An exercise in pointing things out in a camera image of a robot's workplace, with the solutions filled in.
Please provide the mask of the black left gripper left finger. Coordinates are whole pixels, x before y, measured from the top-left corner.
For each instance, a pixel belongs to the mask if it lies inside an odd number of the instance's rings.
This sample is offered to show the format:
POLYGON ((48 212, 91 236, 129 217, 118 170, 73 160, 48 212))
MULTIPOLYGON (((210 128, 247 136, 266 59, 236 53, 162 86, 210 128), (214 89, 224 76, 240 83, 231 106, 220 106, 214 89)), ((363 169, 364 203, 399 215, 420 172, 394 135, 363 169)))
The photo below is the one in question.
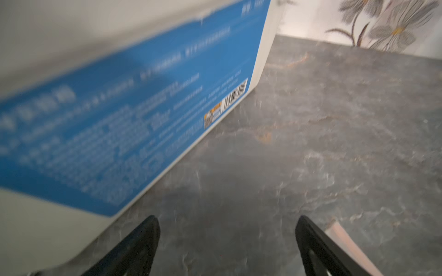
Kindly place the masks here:
POLYGON ((84 276, 148 276, 160 242, 161 228, 149 216, 84 276))

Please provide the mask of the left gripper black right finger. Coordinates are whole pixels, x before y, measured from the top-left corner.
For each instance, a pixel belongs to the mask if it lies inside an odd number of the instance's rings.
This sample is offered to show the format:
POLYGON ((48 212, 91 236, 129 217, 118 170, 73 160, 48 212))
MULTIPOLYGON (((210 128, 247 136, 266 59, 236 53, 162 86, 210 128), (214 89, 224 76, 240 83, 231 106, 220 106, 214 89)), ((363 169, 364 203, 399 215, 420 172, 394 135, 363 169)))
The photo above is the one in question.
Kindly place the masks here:
POLYGON ((307 216, 300 216, 295 237, 307 276, 369 275, 307 216))

